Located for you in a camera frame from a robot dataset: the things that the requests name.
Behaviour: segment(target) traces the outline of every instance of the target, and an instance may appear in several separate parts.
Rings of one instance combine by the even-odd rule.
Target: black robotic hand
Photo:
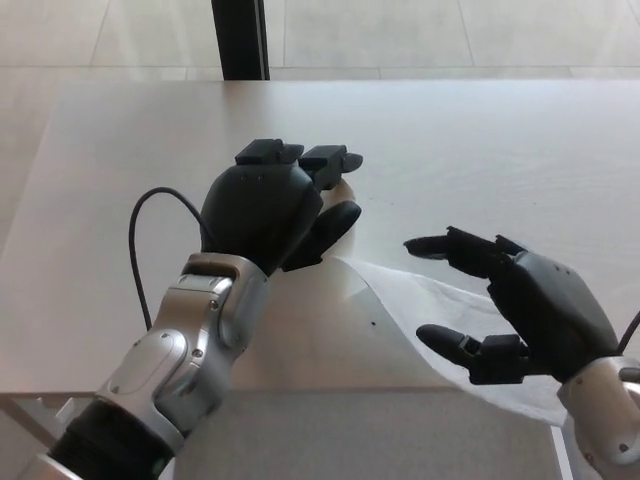
[[[491,242],[454,227],[405,246],[411,255],[446,259],[457,270],[489,279],[491,299],[517,332],[480,342],[438,325],[418,329],[426,346],[469,370],[471,383],[521,383],[526,375],[564,383],[593,360],[616,355],[609,319],[571,268],[500,235]]]
[[[322,254],[360,216],[344,201],[324,211],[322,190],[335,188],[343,173],[362,165],[344,145],[324,145],[302,154],[302,145],[254,140],[211,186],[202,219],[202,251],[239,255],[271,275],[322,261]],[[223,239],[222,244],[212,239]]]

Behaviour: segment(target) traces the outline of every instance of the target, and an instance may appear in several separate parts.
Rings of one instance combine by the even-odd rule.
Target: tissue paper
[[[515,333],[493,302],[450,285],[371,263],[341,258],[378,297],[384,308],[422,358],[462,390],[505,410],[561,426],[567,412],[556,397],[560,384],[549,376],[526,377],[517,385],[472,385],[468,372],[427,348],[416,329],[433,323],[479,340],[487,335]]]

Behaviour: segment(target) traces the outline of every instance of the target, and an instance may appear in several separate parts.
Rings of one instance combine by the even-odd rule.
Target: table leg
[[[62,436],[67,424],[75,416],[73,398],[66,399],[61,408],[47,408],[42,398],[0,398],[0,408],[22,428],[47,448]]]
[[[164,469],[162,475],[158,480],[175,480],[175,468],[176,468],[176,460],[175,458],[169,462],[167,468]]]

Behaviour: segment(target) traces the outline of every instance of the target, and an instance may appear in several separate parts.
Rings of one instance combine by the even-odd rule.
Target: table surface
[[[640,84],[623,81],[68,86],[0,263],[0,394],[102,384],[144,332],[126,239],[136,199],[167,185],[200,205],[254,138],[364,155],[347,177],[363,215],[339,253],[482,293],[402,242],[448,225],[502,233],[575,267],[620,333],[640,308],[638,111]],[[158,197],[137,238],[155,314],[198,231]],[[235,388],[440,384],[338,262],[276,275],[273,290]]]

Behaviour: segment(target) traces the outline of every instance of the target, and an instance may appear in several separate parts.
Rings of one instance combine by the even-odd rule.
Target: floor tile
[[[264,0],[269,65],[272,67],[284,67],[285,3],[286,0]]]
[[[382,68],[383,80],[431,78],[570,78],[569,67]]]
[[[201,67],[187,69],[187,80],[212,81],[224,80],[224,77],[222,76],[222,68],[220,67]]]
[[[452,0],[295,0],[287,4],[286,67],[472,65]]]
[[[107,3],[0,1],[0,65],[87,65]]]
[[[111,0],[92,64],[219,65],[211,2]]]
[[[571,67],[575,78],[640,78],[640,67]]]
[[[379,80],[377,68],[272,68],[271,80]]]
[[[47,451],[44,445],[3,411],[0,411],[0,431],[4,439],[3,448],[0,448],[1,478],[16,478],[33,457]]]
[[[460,0],[481,66],[640,65],[627,0]]]

